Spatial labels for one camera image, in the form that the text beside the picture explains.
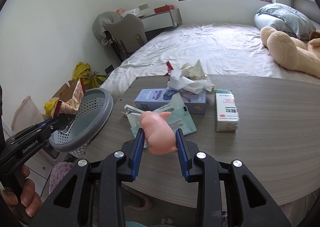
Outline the left hand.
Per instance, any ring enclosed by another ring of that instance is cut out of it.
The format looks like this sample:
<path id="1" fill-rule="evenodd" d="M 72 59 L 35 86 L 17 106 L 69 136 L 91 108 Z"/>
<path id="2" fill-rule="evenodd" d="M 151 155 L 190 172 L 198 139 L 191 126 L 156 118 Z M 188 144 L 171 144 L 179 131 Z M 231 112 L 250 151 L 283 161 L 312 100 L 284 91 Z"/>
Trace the left hand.
<path id="1" fill-rule="evenodd" d="M 17 206 L 19 202 L 24 206 L 25 213 L 29 217 L 34 217 L 35 213 L 39 210 L 42 205 L 41 198 L 39 194 L 35 191 L 35 183 L 29 179 L 30 169 L 26 165 L 22 165 L 20 169 L 20 174 L 25 179 L 22 193 L 20 195 L 20 200 L 18 200 L 16 194 L 14 194 L 9 189 L 1 190 L 1 195 L 9 207 L 10 211 L 14 214 L 16 218 L 20 217 L 20 213 L 17 211 Z"/>

